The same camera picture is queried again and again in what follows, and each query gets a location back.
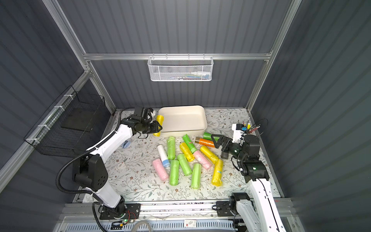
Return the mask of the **light green trash bag roll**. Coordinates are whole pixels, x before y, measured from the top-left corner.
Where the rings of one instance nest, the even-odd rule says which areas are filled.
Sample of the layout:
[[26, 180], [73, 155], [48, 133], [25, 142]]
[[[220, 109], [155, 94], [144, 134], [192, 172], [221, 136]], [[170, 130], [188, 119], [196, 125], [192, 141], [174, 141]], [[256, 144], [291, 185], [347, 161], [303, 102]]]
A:
[[179, 183], [179, 161], [171, 160], [171, 169], [169, 176], [169, 184], [171, 186], [176, 186]]
[[176, 158], [175, 154], [175, 137], [170, 136], [167, 140], [167, 156], [169, 160]]
[[201, 172], [202, 172], [202, 165], [199, 163], [195, 163], [193, 165], [192, 170], [192, 179], [191, 179], [191, 188], [192, 189], [199, 189], [201, 186]]
[[180, 166], [182, 168], [182, 171], [183, 171], [184, 175], [185, 176], [190, 176], [192, 174], [192, 170], [189, 166], [189, 163], [188, 163], [187, 159], [185, 158], [185, 155], [184, 154], [179, 154], [177, 156], [177, 160], [180, 163]]

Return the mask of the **green labelled trash bag roll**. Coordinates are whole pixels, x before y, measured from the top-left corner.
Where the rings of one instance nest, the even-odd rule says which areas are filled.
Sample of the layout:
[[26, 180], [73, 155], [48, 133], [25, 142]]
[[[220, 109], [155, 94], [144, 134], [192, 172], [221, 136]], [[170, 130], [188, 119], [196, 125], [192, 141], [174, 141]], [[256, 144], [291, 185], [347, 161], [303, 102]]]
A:
[[193, 142], [191, 141], [191, 139], [189, 138], [187, 134], [185, 134], [182, 138], [192, 154], [197, 151], [197, 148], [194, 146]]

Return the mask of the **grey trash bag roll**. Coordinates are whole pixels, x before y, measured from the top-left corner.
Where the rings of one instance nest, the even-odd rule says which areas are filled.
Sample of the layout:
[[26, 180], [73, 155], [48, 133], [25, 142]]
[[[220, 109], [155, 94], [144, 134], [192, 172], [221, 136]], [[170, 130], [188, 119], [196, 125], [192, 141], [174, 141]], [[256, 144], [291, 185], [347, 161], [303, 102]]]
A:
[[229, 153], [222, 151], [221, 152], [221, 158], [224, 159], [224, 160], [227, 160], [229, 158]]

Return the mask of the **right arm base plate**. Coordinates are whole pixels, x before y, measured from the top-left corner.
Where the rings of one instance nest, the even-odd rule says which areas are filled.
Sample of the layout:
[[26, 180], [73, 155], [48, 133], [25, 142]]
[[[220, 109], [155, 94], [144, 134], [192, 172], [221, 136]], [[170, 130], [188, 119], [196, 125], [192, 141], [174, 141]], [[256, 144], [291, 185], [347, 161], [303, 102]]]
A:
[[236, 216], [238, 212], [235, 206], [231, 206], [229, 201], [217, 201], [213, 206], [219, 217]]

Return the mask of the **cream storage box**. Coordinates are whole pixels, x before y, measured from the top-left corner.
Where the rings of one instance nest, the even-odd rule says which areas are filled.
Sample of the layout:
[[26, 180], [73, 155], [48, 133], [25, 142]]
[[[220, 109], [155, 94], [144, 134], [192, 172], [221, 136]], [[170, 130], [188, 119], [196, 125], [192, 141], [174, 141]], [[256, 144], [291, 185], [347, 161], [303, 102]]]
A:
[[202, 135], [208, 127], [205, 109], [200, 105], [163, 107], [158, 114], [164, 117], [162, 137]]

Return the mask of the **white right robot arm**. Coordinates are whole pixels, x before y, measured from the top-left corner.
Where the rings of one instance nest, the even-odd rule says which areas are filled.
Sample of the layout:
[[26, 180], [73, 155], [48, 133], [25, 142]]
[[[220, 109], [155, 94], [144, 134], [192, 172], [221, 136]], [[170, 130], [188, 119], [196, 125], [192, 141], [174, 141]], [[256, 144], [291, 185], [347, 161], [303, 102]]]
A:
[[268, 171], [260, 160], [260, 139], [252, 134], [246, 134], [242, 144], [220, 134], [212, 134], [211, 139], [215, 148], [222, 147], [222, 153], [236, 159], [236, 167], [253, 195], [252, 202], [246, 193], [233, 193], [229, 201], [231, 212], [241, 216], [249, 232], [285, 232], [272, 196]]

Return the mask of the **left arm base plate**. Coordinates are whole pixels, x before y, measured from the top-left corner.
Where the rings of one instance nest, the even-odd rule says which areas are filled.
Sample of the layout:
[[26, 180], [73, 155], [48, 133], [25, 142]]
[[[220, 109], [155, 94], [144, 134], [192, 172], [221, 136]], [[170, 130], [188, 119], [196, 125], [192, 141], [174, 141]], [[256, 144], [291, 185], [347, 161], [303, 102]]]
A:
[[116, 208], [100, 206], [98, 212], [101, 220], [135, 220], [139, 218], [141, 206], [141, 204], [119, 204]]

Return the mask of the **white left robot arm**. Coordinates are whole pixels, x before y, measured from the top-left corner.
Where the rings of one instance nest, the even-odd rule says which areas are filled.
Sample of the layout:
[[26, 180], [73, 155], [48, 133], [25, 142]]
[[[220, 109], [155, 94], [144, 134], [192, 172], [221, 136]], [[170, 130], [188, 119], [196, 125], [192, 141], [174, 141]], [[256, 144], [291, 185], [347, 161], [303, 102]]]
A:
[[[108, 135], [59, 170], [56, 176], [58, 190], [68, 194], [92, 195], [99, 204], [114, 210], [117, 214], [126, 211], [124, 198], [108, 181], [105, 163], [116, 149], [135, 134], [149, 135], [162, 130], [161, 123], [156, 120], [154, 109], [134, 107], [133, 110], [134, 112], [124, 119], [121, 110], [116, 127]], [[81, 190], [66, 189], [61, 184], [62, 174], [70, 165], [72, 165], [72, 180], [82, 187]]]

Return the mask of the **pink trash bag roll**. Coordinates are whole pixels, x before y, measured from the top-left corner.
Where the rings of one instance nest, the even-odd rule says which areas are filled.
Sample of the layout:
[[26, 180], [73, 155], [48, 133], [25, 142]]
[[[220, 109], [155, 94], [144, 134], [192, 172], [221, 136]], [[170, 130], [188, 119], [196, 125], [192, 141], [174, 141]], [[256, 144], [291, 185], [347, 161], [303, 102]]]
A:
[[204, 169], [209, 170], [213, 166], [212, 163], [199, 150], [196, 150], [193, 155]]
[[166, 172], [163, 164], [162, 164], [162, 161], [161, 159], [155, 159], [152, 161], [152, 165], [157, 173], [157, 175], [159, 176], [160, 180], [161, 181], [166, 181], [169, 179], [169, 175], [168, 173]]

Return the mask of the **yellow trash bag roll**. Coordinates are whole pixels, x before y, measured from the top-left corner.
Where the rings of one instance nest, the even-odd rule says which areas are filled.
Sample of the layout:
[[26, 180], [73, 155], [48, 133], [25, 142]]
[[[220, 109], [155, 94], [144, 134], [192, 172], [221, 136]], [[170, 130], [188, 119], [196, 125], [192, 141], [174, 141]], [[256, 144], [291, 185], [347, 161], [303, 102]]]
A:
[[180, 144], [180, 150], [184, 154], [188, 162], [194, 161], [195, 157], [193, 156], [193, 153], [191, 152], [191, 150], [189, 149], [189, 147], [187, 146], [185, 142], [182, 142]]
[[214, 172], [211, 180], [211, 184], [220, 187], [222, 186], [222, 173], [223, 173], [223, 160], [218, 159], [214, 164]]
[[200, 151], [212, 162], [212, 164], [216, 164], [216, 162], [219, 160], [219, 157], [215, 155], [207, 146], [202, 146]]
[[163, 122], [164, 122], [164, 117], [162, 115], [157, 115], [156, 117], [157, 130], [156, 130], [156, 133], [153, 134], [154, 136], [160, 137], [161, 130], [163, 129], [162, 127]]

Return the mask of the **white pen cup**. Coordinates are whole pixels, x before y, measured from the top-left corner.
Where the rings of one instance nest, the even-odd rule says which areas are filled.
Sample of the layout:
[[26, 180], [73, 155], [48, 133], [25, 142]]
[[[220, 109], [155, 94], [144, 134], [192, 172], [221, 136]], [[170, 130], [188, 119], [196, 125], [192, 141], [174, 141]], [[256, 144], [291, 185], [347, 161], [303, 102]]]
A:
[[258, 130], [261, 127], [260, 123], [253, 123], [251, 121], [251, 118], [249, 118], [246, 122], [243, 122], [241, 131], [242, 131], [242, 136], [247, 135], [247, 134], [252, 134], [256, 130]]

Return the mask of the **orange trash bag roll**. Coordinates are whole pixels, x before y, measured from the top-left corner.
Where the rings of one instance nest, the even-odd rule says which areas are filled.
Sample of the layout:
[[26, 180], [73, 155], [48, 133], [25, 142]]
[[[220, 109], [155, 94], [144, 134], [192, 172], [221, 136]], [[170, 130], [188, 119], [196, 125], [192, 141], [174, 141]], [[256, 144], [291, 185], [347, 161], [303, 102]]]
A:
[[207, 139], [203, 139], [203, 138], [200, 138], [200, 137], [196, 137], [195, 143], [200, 144], [200, 145], [203, 145], [203, 146], [215, 148], [215, 145], [214, 145], [213, 141], [207, 140]]

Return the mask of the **white blue trash bag roll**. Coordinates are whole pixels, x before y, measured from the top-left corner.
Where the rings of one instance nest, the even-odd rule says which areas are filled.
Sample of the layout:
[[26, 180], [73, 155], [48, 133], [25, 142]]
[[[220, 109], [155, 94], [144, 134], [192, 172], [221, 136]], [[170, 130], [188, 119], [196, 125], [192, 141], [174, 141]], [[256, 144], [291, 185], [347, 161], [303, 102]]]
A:
[[160, 159], [161, 159], [161, 162], [162, 162], [162, 165], [164, 168], [168, 168], [170, 167], [170, 162], [169, 162], [169, 159], [168, 159], [168, 156], [167, 156], [167, 153], [165, 151], [165, 148], [163, 145], [159, 145], [157, 147], [157, 151], [159, 153], [159, 156], [160, 156]]

